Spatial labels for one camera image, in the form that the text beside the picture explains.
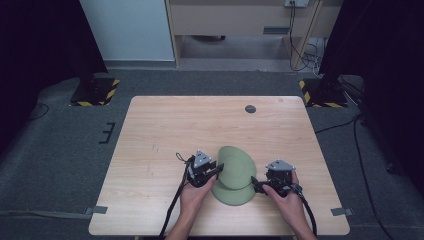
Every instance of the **gray carpet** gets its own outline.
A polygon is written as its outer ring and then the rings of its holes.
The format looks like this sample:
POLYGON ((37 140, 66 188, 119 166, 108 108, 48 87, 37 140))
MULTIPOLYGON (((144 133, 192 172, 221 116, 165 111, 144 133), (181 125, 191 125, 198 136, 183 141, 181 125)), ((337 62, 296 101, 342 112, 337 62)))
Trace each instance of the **gray carpet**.
MULTIPOLYGON (((0 160, 0 211, 83 213, 95 206, 131 98, 137 95, 295 95, 311 73, 114 70, 121 80, 110 105, 71 107, 77 79, 45 89, 39 105, 0 160), (108 144, 108 122, 116 127, 108 144)), ((359 111, 308 108, 315 130, 346 123, 359 111)), ((386 160, 366 126, 358 142, 375 208, 395 239, 424 239, 424 204, 406 176, 386 172, 386 160)), ((348 217, 347 236, 320 239, 388 239, 373 215, 355 147, 353 124, 317 134, 348 217)), ((94 237, 89 220, 0 217, 0 239, 133 239, 94 237)))

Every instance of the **wooden table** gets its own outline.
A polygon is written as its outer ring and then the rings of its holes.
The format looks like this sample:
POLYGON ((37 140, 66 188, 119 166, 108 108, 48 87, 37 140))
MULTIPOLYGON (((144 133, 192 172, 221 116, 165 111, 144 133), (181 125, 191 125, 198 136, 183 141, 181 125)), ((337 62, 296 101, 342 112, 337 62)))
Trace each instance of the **wooden table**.
MULTIPOLYGON (((318 234, 349 232, 346 217, 330 211, 341 204, 302 99, 279 96, 134 97, 97 202, 107 212, 93 214, 89 232, 158 235, 184 170, 175 154, 187 159, 200 149, 215 160, 222 146, 247 152, 260 181, 266 180, 267 163, 281 158, 294 165, 318 234), (247 113, 247 105, 256 112, 247 113)), ((178 214, 177 202, 167 232, 178 214)), ((191 231, 192 236, 292 234, 263 194, 231 207, 210 193, 191 231)))

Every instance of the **hand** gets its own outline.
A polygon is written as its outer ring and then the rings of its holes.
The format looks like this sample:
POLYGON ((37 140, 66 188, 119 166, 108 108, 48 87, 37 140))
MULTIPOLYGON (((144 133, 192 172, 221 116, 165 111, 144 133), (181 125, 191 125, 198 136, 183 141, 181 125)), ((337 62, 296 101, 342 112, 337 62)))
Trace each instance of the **hand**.
POLYGON ((193 187, 193 185, 186 181, 186 185, 180 196, 180 214, 197 214, 202 206, 203 200, 212 189, 215 181, 216 175, 211 177, 208 182, 200 188, 193 187))
POLYGON ((197 213, 202 206, 203 200, 212 189, 216 181, 216 175, 202 187, 196 188, 187 183, 180 195, 180 216, 174 227, 166 237, 167 240, 185 240, 190 233, 197 213))
MULTIPOLYGON (((293 183, 299 184, 296 172, 292 171, 293 183)), ((293 191, 289 191, 285 198, 268 185, 262 185, 265 192, 274 200, 283 219, 289 224, 298 239, 316 239, 306 221, 303 203, 300 197, 293 191)))

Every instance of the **black wire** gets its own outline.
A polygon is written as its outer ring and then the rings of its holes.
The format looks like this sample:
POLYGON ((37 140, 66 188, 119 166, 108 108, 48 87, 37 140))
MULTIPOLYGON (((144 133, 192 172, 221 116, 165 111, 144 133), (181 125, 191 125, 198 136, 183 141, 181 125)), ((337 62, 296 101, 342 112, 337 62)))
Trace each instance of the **black wire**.
POLYGON ((294 26, 294 18, 296 16, 296 3, 295 2, 291 2, 291 11, 290 11, 290 31, 289 31, 289 39, 290 39, 290 68, 292 71, 301 71, 303 69, 305 69, 308 65, 308 63, 305 63, 304 59, 302 58, 302 56, 300 55, 300 53, 297 51, 296 47, 293 45, 293 39, 292 39, 292 30, 293 30, 293 26, 294 26), (303 67, 299 68, 299 69, 294 69, 293 65, 292 65, 292 58, 293 58, 293 49, 294 51, 297 53, 297 55, 300 57, 300 59, 302 60, 303 63, 303 67))
POLYGON ((40 118, 44 117, 49 112, 49 110, 50 110, 49 106, 47 104, 44 104, 44 103, 37 103, 36 106, 38 106, 38 107, 45 106, 46 107, 46 111, 43 114, 41 114, 40 116, 38 116, 38 117, 29 118, 28 121, 33 121, 33 120, 40 119, 40 118))
POLYGON ((340 125, 336 125, 336 126, 332 126, 332 127, 328 127, 328 128, 324 128, 324 129, 321 129, 321 130, 318 130, 318 131, 315 131, 315 134, 318 134, 318 133, 321 133, 321 132, 324 132, 324 131, 327 131, 327 130, 330 130, 330 129, 333 129, 333 128, 338 128, 338 127, 343 127, 343 126, 346 126, 346 125, 349 125, 349 124, 351 124, 353 121, 355 121, 356 119, 358 119, 358 117, 359 117, 360 115, 356 115, 355 117, 353 117, 352 118, 352 120, 350 120, 349 122, 347 122, 347 123, 343 123, 343 124, 340 124, 340 125))
POLYGON ((353 134, 354 134, 354 137, 355 137, 356 150, 358 152, 359 164, 361 166, 362 177, 364 178, 365 188, 367 190, 368 199, 369 199, 369 201, 371 203, 371 209, 372 209, 372 212, 374 214, 375 219, 378 222, 378 225, 380 225, 381 229, 383 230, 383 232, 386 234, 386 236, 389 239, 394 240, 394 238, 392 237, 392 235, 390 235, 390 233, 387 231, 387 229, 384 227, 383 223, 380 220, 380 217, 379 217, 379 215, 377 213, 377 210, 375 209, 374 200, 373 200, 372 195, 371 195, 370 187, 368 185, 368 179, 367 179, 367 176, 365 174, 365 169, 364 169, 364 163, 363 163, 363 160, 362 160, 361 149, 359 148, 358 137, 357 137, 357 133, 356 133, 356 123, 360 119, 360 117, 361 117, 361 115, 359 115, 355 119, 355 122, 353 123, 353 134))
POLYGON ((175 195, 174 195, 174 199, 172 199, 171 205, 169 206, 168 211, 167 211, 167 213, 166 213, 166 219, 165 219, 165 222, 163 223, 162 230, 161 230, 161 232, 160 232, 160 234, 159 234, 159 238, 160 238, 160 239, 162 239, 162 238, 163 238, 163 236, 164 236, 164 234, 165 234, 165 230, 166 230, 166 227, 168 226, 169 219, 171 218, 171 213, 172 213, 172 210, 173 210, 173 209, 174 209, 174 207, 175 207, 175 203, 177 202, 177 199, 180 197, 181 192, 183 191, 183 188, 184 188, 184 187, 185 187, 185 185, 187 184, 187 183, 185 183, 185 180, 187 179, 187 171, 188 171, 188 166, 189 166, 189 164, 188 164, 188 162, 187 162, 186 160, 184 160, 184 159, 181 157, 181 154, 176 153, 176 156, 177 156, 178 160, 185 162, 186 167, 185 167, 185 169, 184 169, 184 173, 183 173, 183 177, 182 177, 182 179, 181 179, 181 183, 180 183, 180 185, 178 186, 177 192, 176 192, 176 193, 175 193, 175 195))
POLYGON ((321 61, 322 61, 322 57, 318 56, 318 46, 308 43, 309 46, 312 46, 315 48, 315 54, 312 53, 307 53, 306 51, 303 53, 303 57, 302 59, 308 61, 308 64, 306 65, 308 68, 313 69, 315 68, 319 68, 321 65, 321 61))
POLYGON ((317 222, 315 221, 314 214, 312 213, 312 209, 309 206, 308 202, 306 201, 305 197, 300 197, 302 200, 303 205, 305 205, 306 212, 308 212, 309 218, 311 219, 312 224, 312 232, 314 233, 315 237, 317 236, 317 222))

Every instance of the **white cabinet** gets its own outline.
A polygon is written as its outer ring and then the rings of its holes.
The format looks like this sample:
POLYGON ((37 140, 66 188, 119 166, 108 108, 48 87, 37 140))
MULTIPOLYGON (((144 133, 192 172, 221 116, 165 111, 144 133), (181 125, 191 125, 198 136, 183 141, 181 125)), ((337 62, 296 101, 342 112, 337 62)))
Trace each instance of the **white cabinet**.
MULTIPOLYGON (((310 37, 329 37, 343 0, 308 2, 292 9, 282 0, 166 0, 176 64, 185 35, 279 34, 303 55, 310 37)), ((300 57, 291 61, 297 66, 300 57)))
POLYGON ((174 63, 165 1, 80 0, 108 62, 174 63))

